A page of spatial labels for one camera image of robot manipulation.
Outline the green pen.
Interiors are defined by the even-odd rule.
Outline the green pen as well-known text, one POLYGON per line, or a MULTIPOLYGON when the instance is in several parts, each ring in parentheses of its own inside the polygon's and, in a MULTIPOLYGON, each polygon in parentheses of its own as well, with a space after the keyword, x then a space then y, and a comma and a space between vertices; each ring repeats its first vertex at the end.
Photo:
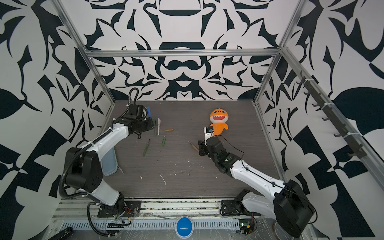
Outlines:
POLYGON ((153 124, 154 124, 154 136, 157 136, 157 121, 156 120, 153 120, 153 124))
POLYGON ((143 157, 147 154, 147 151, 149 149, 149 146, 150 146, 150 143, 151 143, 151 139, 148 140, 145 148, 144 148, 144 151, 143 151, 143 157))

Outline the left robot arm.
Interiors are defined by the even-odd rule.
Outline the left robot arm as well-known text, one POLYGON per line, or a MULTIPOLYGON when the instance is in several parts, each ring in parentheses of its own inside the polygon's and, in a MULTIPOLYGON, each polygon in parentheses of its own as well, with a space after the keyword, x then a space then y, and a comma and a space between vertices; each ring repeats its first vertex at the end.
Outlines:
POLYGON ((153 129, 152 118, 143 105, 128 105, 126 111, 113 120, 112 126, 93 141, 66 153, 64 171, 58 191, 63 199, 86 196, 97 203, 115 206, 121 193, 104 180, 102 159, 116 144, 130 135, 141 138, 153 129))

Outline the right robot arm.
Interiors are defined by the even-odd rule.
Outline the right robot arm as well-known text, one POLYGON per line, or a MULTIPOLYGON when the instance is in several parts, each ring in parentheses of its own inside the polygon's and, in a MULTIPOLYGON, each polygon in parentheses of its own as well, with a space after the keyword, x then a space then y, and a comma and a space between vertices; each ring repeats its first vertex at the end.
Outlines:
POLYGON ((256 170, 241 157, 227 152, 218 136, 198 141, 198 145, 200 156, 208 156, 221 173, 258 192, 247 192, 238 196, 240 206, 248 213, 257 213, 276 220, 294 238, 301 236, 313 215, 317 214, 297 182, 284 182, 256 170))

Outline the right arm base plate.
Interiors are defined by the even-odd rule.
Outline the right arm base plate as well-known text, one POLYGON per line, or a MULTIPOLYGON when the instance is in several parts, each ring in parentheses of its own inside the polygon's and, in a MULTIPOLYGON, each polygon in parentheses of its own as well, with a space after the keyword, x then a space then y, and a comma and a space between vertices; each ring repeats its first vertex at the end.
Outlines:
POLYGON ((222 200, 220 214, 223 217, 235 217, 235 216, 254 216, 259 217, 261 214, 255 212, 249 212, 242 205, 241 202, 235 200, 222 200))

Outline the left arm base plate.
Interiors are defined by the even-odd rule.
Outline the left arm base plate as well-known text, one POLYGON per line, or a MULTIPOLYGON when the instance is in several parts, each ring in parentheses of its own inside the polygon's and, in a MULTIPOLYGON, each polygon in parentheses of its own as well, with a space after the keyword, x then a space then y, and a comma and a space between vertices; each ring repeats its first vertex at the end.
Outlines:
POLYGON ((116 203, 114 206, 101 205, 98 218, 112 218, 119 214, 120 217, 134 217, 141 211, 141 201, 124 201, 116 203))

